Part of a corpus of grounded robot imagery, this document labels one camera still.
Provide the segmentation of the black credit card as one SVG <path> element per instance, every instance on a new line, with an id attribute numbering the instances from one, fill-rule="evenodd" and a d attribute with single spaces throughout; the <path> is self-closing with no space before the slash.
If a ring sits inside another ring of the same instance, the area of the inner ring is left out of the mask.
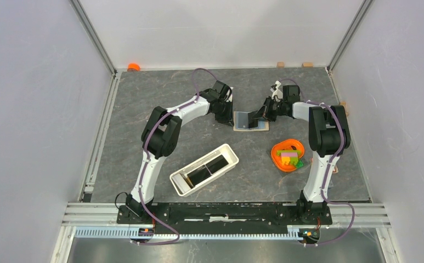
<path id="1" fill-rule="evenodd" d="M 186 180 L 191 188 L 210 178 L 212 175 L 206 170 L 205 165 L 202 165 L 193 171 L 187 173 Z"/>
<path id="2" fill-rule="evenodd" d="M 248 112 L 235 111 L 234 112 L 234 128 L 236 130 L 248 129 Z"/>
<path id="3" fill-rule="evenodd" d="M 214 158 L 213 160 L 207 162 L 205 164 L 206 170 L 211 174 L 215 174 L 219 172 L 221 169 L 225 168 L 229 162 L 223 155 L 219 155 L 218 157 Z"/>

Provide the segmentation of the beige leather card holder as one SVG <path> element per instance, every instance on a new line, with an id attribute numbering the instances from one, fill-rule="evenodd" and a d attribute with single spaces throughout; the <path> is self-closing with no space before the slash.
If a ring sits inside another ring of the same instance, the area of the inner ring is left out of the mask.
<path id="1" fill-rule="evenodd" d="M 269 122 L 266 120 L 252 120 L 251 116 L 254 112 L 248 112 L 248 129 L 245 130 L 236 130 L 233 126 L 233 131 L 236 132 L 266 132 L 269 130 Z"/>

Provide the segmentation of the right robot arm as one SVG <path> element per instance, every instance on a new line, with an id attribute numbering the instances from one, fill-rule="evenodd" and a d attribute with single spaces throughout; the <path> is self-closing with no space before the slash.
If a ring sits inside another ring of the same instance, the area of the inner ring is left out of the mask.
<path id="1" fill-rule="evenodd" d="M 272 86 L 273 93 L 263 106 L 249 114 L 251 122 L 265 119 L 274 122 L 279 116 L 288 116 L 308 122 L 308 140 L 313 151 L 308 181 L 296 203 L 296 217 L 309 224 L 316 218 L 324 219 L 329 213 L 327 185 L 335 164 L 344 149 L 350 146 L 350 132 L 345 108 L 325 103 L 302 101 L 296 84 Z"/>

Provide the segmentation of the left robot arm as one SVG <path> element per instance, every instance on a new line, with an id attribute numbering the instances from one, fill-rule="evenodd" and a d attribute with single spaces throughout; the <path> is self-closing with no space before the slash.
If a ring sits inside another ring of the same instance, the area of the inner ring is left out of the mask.
<path id="1" fill-rule="evenodd" d="M 154 198 L 154 188 L 160 169 L 166 158 L 176 149 L 180 130 L 183 125 L 195 118 L 214 114 L 221 124 L 234 125 L 233 88 L 216 81 L 212 88 L 196 93 L 191 99 L 177 106 L 153 109 L 142 132 L 143 160 L 142 166 L 131 191 L 131 217 L 138 223 L 145 223 L 151 218 L 150 203 Z"/>

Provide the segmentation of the pink card box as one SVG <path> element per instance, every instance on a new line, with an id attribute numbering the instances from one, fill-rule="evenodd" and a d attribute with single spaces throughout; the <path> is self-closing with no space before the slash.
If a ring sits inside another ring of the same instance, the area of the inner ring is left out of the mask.
<path id="1" fill-rule="evenodd" d="M 310 164 L 312 164 L 312 163 L 313 163 L 313 158 L 310 158 Z M 332 173 L 333 174 L 337 174 L 338 173 L 338 167 L 336 165 L 334 166 Z"/>

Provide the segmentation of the orange bowl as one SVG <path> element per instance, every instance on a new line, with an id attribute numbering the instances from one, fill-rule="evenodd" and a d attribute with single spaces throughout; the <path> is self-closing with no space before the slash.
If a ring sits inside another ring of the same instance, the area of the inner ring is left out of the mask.
<path id="1" fill-rule="evenodd" d="M 283 172 L 290 173 L 304 166 L 302 157 L 305 149 L 296 139 L 287 139 L 273 146 L 270 154 L 275 166 Z"/>

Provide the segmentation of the coloured toy blocks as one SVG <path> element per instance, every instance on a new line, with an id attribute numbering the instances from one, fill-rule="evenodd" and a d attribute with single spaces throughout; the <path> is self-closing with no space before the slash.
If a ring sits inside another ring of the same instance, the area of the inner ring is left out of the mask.
<path id="1" fill-rule="evenodd" d="M 285 172 L 292 172 L 304 166 L 297 150 L 277 150 L 275 164 Z"/>

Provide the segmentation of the wooden block right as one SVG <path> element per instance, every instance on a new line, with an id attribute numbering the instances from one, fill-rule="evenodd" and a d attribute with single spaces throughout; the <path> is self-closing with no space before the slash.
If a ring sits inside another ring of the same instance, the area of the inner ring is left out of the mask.
<path id="1" fill-rule="evenodd" d="M 314 64 L 312 62 L 303 62 L 302 67 L 314 67 Z"/>

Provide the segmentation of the white plastic tray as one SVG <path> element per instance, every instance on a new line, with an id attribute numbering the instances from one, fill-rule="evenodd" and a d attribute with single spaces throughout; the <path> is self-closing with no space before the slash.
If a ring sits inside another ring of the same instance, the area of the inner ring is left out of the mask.
<path id="1" fill-rule="evenodd" d="M 176 193 L 187 197 L 234 169 L 239 158 L 228 144 L 222 144 L 169 176 Z"/>

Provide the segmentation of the curved wooden piece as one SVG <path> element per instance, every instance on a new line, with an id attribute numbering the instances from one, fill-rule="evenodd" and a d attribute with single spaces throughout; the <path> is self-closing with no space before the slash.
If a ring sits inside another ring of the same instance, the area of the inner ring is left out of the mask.
<path id="1" fill-rule="evenodd" d="M 346 114 L 346 116 L 348 117 L 348 116 L 349 116 L 349 110 L 348 110 L 347 103 L 346 103 L 345 101 L 341 101 L 341 102 L 340 102 L 340 105 L 341 105 L 341 106 L 343 106 L 344 111 L 345 111 L 345 114 Z"/>

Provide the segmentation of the orange round cap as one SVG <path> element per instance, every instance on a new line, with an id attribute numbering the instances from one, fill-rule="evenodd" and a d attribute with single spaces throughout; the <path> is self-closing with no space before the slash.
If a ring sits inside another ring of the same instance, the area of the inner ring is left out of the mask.
<path id="1" fill-rule="evenodd" d="M 140 66 L 136 63 L 130 63 L 127 66 L 128 72 L 140 71 Z"/>

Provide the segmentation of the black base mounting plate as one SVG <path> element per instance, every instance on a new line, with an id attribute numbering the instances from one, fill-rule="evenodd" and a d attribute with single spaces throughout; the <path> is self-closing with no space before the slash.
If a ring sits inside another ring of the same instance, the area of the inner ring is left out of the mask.
<path id="1" fill-rule="evenodd" d="M 222 202 L 222 203 L 153 203 L 150 214 L 138 217 L 122 205 L 118 224 L 153 224 L 159 234 L 271 234 L 284 233 L 288 226 L 319 226 L 333 223 L 331 212 L 326 218 L 301 219 L 296 203 Z"/>

